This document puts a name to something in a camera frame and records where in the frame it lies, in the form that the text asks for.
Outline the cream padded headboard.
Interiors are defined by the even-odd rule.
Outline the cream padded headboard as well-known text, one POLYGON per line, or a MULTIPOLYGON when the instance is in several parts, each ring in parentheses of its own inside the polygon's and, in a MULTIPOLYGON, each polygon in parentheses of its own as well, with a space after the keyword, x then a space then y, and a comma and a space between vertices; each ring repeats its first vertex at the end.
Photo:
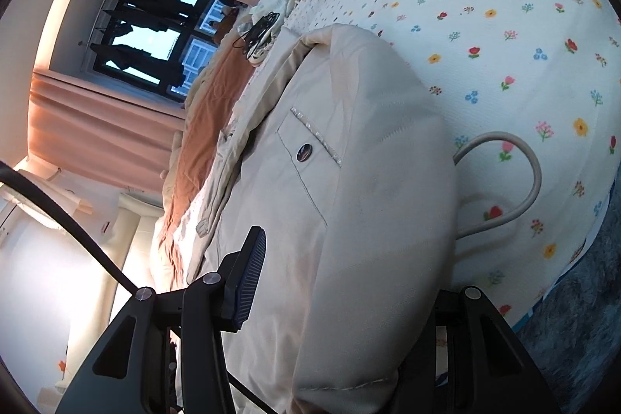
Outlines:
POLYGON ((151 250, 162 217, 160 206, 143 202, 128 193, 120 194, 113 229, 113 238, 121 239, 122 245, 117 265, 137 287, 157 288, 151 250))

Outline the beige zip jacket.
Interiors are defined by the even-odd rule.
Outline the beige zip jacket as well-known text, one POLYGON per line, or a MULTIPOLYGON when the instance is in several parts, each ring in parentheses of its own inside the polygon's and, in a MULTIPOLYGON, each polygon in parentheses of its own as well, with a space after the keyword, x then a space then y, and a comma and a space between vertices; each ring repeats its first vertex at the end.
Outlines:
POLYGON ((188 275, 266 253, 250 317, 223 340, 238 413, 442 412, 457 168, 442 114, 392 46, 336 24, 280 31, 219 135, 188 275))

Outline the pink curtain left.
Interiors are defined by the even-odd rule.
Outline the pink curtain left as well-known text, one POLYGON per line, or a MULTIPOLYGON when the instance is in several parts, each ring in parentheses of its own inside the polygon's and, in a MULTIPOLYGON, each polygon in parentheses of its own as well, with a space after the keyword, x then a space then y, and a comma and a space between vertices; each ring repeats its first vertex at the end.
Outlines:
POLYGON ((162 191, 185 112, 52 71, 31 76, 28 152, 118 188, 162 191))

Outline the floral dotted white bedsheet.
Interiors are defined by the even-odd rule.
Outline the floral dotted white bedsheet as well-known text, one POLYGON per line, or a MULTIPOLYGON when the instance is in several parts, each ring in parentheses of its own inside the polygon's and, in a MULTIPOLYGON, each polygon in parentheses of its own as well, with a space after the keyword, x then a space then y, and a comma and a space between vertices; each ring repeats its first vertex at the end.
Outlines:
POLYGON ((463 147, 505 131, 534 149, 528 212, 461 239, 455 286, 516 325, 590 248, 620 164, 620 20, 608 0, 302 0, 296 33, 372 31, 408 62, 463 147))

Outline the dark hanging clothes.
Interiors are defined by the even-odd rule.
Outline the dark hanging clothes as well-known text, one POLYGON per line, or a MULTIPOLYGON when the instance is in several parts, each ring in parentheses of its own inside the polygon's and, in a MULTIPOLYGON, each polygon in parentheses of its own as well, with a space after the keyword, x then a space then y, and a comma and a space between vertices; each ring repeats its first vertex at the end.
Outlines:
POLYGON ((234 0, 104 0, 88 49, 97 73, 181 100, 215 54, 234 0))

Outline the beige blanket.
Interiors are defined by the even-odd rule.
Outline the beige blanket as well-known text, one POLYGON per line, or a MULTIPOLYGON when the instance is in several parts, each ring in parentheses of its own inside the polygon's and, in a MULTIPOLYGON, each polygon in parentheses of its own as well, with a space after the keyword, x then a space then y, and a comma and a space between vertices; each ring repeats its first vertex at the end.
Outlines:
POLYGON ((170 167, 163 184, 164 209, 172 214, 184 214, 205 183, 219 135, 254 73, 237 33, 240 19, 221 30, 216 52, 185 99, 184 126, 173 137, 170 167))

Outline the rust orange quilt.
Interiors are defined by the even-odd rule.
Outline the rust orange quilt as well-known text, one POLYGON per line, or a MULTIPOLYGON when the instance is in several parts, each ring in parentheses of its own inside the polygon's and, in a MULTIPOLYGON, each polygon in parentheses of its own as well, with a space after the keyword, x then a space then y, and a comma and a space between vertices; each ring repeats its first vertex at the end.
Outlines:
POLYGON ((253 72, 241 44, 230 38, 222 42, 188 93, 184 126, 173 135, 170 167, 164 178, 164 215, 149 254, 149 269, 160 290, 181 285, 181 252, 173 234, 210 173, 220 131, 253 72))

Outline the dark shaggy rug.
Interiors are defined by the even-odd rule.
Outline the dark shaggy rug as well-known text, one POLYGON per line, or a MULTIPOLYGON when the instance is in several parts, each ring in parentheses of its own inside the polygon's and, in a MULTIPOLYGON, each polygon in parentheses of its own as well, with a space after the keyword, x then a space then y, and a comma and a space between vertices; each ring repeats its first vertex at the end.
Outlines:
POLYGON ((620 352, 620 185, 593 245, 517 331, 563 413, 577 413, 620 352))

